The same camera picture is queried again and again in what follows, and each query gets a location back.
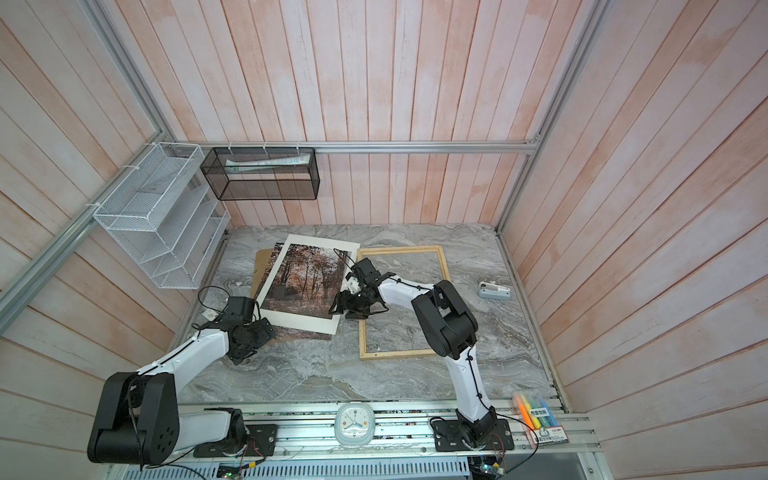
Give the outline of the white photo mat board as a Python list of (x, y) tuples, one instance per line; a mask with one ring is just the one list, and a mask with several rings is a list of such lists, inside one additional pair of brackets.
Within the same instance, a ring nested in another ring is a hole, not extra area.
[[(358, 243), (290, 234), (256, 301), (272, 325), (334, 335), (340, 315), (328, 313), (342, 289)], [(299, 293), (298, 299), (277, 296), (276, 275), (282, 272)]]

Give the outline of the light wooden picture frame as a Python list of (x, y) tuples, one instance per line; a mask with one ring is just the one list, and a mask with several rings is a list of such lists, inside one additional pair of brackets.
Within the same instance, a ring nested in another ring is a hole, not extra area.
[[(451, 276), (448, 268), (448, 263), (444, 253), (444, 249), (441, 245), (428, 245), (428, 246), (412, 246), (412, 247), (375, 247), (375, 248), (361, 248), (358, 250), (357, 260), (362, 260), (365, 257), (381, 256), (381, 255), (397, 255), (397, 254), (435, 254), (439, 263), (442, 277), (445, 281), (450, 281)], [(387, 305), (390, 305), (389, 300), (394, 300), (394, 304), (401, 307), (412, 306), (411, 302), (415, 295), (417, 295), (416, 288), (411, 287), (413, 293), (396, 293), (386, 294), (384, 299), (387, 301)], [(385, 351), (385, 352), (370, 352), (367, 344), (367, 324), (365, 320), (359, 322), (359, 357), (361, 360), (393, 360), (393, 359), (411, 359), (411, 358), (425, 358), (434, 356), (435, 352), (429, 349), (412, 349), (412, 350), (398, 350), (398, 351)]]

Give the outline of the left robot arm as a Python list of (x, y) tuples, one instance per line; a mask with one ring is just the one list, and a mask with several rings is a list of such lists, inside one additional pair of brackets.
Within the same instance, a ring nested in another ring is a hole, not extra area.
[(213, 362), (234, 365), (255, 355), (275, 331), (256, 300), (231, 297), (216, 317), (164, 357), (103, 386), (87, 446), (93, 463), (168, 464), (175, 453), (206, 457), (265, 458), (275, 450), (276, 426), (247, 426), (241, 410), (213, 407), (182, 414), (178, 393)]

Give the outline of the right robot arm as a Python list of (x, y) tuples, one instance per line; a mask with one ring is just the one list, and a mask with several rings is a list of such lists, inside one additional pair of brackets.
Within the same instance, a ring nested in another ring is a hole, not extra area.
[(496, 426), (498, 416), (487, 400), (477, 362), (478, 322), (453, 284), (440, 280), (423, 284), (381, 273), (370, 259), (351, 267), (329, 312), (349, 319), (367, 319), (373, 306), (391, 304), (410, 309), (430, 348), (445, 361), (457, 399), (456, 426), (461, 442), (470, 449), (484, 445)]

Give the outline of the autumn forest photo print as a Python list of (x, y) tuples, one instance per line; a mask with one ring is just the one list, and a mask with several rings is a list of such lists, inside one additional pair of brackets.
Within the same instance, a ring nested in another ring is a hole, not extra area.
[[(287, 276), (282, 272), (283, 268), (280, 268), (280, 273), (278, 273), (275, 277), (275, 279), (278, 281), (277, 288), (277, 296), (281, 299), (298, 299), (299, 293), (298, 291), (290, 284), (285, 285), (284, 283), (281, 283), (281, 281), (287, 279)], [(322, 340), (322, 341), (330, 341), (332, 339), (332, 336), (325, 333), (320, 332), (314, 332), (309, 330), (301, 330), (296, 329), (299, 331), (300, 338), (299, 339), (306, 339), (306, 340)]]

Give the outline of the small white square tag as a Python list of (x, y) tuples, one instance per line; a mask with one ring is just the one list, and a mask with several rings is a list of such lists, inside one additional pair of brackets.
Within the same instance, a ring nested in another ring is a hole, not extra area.
[(214, 321), (215, 318), (219, 315), (217, 311), (214, 311), (212, 309), (206, 309), (202, 315), (208, 320), (208, 321)]

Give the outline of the brown cardboard backing board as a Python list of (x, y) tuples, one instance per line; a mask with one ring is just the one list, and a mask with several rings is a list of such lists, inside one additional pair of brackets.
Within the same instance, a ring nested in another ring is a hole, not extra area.
[[(252, 285), (250, 290), (250, 297), (256, 299), (260, 289), (262, 288), (264, 281), (270, 273), (274, 262), (276, 261), (283, 243), (278, 242), (271, 250), (263, 249), (258, 250), (255, 256), (254, 271), (252, 277)], [(280, 341), (288, 341), (299, 339), (299, 331), (281, 326), (273, 326), (276, 333), (276, 338)]]

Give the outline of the white desk clock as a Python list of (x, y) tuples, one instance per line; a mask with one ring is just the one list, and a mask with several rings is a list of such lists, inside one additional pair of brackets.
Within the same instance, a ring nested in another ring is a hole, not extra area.
[(343, 404), (334, 419), (334, 436), (343, 447), (364, 446), (373, 440), (375, 424), (374, 411), (368, 404)]

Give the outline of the small white grey device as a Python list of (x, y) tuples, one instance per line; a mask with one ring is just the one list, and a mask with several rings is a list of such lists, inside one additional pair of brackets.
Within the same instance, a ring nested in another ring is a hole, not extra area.
[(490, 282), (480, 282), (478, 295), (484, 299), (506, 301), (511, 299), (511, 289), (509, 287)]

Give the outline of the paper in black basket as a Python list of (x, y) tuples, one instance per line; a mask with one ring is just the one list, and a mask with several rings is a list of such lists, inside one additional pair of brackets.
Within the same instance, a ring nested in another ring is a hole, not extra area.
[(310, 165), (311, 155), (261, 158), (256, 160), (227, 160), (225, 171), (228, 174), (268, 174), (268, 173), (300, 173)]

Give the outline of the pack of coloured highlighters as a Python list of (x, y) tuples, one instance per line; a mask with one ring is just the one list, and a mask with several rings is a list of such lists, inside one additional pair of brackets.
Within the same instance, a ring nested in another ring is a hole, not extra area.
[(518, 394), (514, 397), (524, 432), (532, 447), (559, 445), (569, 442), (564, 428), (552, 409), (538, 394)]

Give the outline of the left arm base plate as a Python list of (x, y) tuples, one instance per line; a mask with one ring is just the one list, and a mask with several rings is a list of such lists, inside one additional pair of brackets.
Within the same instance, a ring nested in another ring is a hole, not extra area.
[(195, 458), (216, 457), (269, 457), (274, 454), (277, 439), (276, 424), (245, 424), (236, 427), (228, 436), (216, 442), (198, 445)]

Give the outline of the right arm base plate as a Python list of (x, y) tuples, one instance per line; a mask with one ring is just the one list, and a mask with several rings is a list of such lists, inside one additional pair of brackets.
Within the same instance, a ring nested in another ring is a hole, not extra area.
[(511, 451), (515, 448), (509, 423), (497, 420), (485, 431), (472, 430), (460, 420), (446, 420), (432, 417), (429, 425), (433, 431), (435, 448), (438, 452), (459, 452), (470, 450)]

